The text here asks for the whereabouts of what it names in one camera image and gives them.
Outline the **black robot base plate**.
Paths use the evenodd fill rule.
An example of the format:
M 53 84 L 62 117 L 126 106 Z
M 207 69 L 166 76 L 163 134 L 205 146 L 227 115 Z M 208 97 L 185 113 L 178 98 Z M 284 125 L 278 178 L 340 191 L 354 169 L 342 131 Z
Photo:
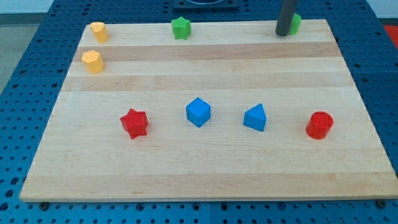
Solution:
M 172 0 L 172 8 L 174 11 L 238 9 L 239 0 Z

